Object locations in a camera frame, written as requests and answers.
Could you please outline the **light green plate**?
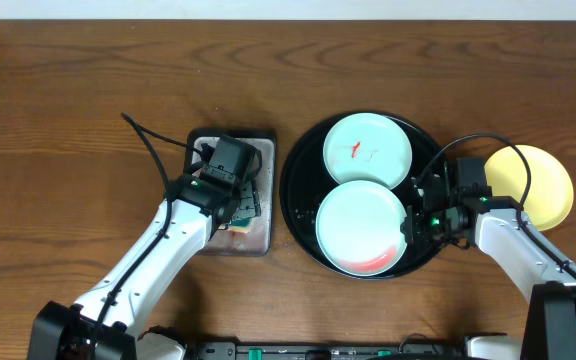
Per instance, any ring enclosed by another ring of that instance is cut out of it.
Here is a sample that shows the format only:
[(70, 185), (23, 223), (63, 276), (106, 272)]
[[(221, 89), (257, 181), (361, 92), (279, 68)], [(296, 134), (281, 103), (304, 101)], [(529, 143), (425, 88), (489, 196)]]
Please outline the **light green plate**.
[(335, 187), (321, 202), (315, 236), (324, 257), (356, 277), (381, 275), (403, 258), (406, 211), (388, 188), (366, 180)]

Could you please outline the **light blue plate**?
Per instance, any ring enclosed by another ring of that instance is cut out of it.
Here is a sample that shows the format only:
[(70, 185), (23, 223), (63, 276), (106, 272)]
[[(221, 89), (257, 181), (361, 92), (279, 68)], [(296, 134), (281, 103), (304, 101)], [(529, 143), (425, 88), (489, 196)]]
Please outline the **light blue plate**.
[(375, 113), (339, 120), (328, 131), (322, 153), (326, 170), (338, 184), (367, 180), (390, 190), (408, 176), (413, 155), (402, 127)]

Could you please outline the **yellow plate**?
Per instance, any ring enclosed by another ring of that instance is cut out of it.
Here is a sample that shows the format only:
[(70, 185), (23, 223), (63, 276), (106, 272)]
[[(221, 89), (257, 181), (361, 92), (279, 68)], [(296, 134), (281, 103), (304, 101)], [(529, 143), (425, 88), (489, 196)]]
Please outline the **yellow plate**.
[[(552, 229), (572, 209), (572, 180), (564, 166), (550, 153), (529, 145), (518, 145), (517, 148), (526, 158), (531, 172), (525, 211), (539, 231)], [(495, 152), (486, 161), (484, 169), (494, 196), (510, 196), (517, 201), (521, 199), (527, 174), (522, 160), (511, 147)]]

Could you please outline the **green yellow sponge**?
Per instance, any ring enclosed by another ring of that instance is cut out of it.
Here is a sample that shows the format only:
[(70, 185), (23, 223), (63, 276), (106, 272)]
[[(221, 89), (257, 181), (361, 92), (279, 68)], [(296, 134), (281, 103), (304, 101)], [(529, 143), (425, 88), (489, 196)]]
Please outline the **green yellow sponge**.
[(253, 224), (254, 216), (236, 214), (233, 216), (232, 220), (228, 223), (227, 230), (247, 234)]

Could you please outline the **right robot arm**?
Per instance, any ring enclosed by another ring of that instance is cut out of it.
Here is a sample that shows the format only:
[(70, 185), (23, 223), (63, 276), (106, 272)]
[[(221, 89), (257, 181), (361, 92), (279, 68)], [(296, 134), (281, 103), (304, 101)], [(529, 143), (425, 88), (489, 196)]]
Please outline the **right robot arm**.
[(408, 244), (440, 247), (464, 239), (506, 273), (529, 304), (521, 341), (468, 338), (464, 359), (576, 359), (576, 263), (540, 233), (510, 197), (470, 197), (454, 207), (409, 210)]

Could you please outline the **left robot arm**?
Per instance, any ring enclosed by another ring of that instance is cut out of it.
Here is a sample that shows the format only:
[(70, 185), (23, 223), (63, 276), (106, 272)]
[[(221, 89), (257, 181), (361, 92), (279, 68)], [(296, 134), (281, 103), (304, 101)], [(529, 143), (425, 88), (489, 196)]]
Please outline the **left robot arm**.
[(185, 345), (146, 320), (182, 267), (222, 227), (258, 216), (255, 180), (185, 174), (166, 186), (145, 232), (115, 267), (71, 306), (50, 301), (36, 316), (30, 359), (182, 359)]

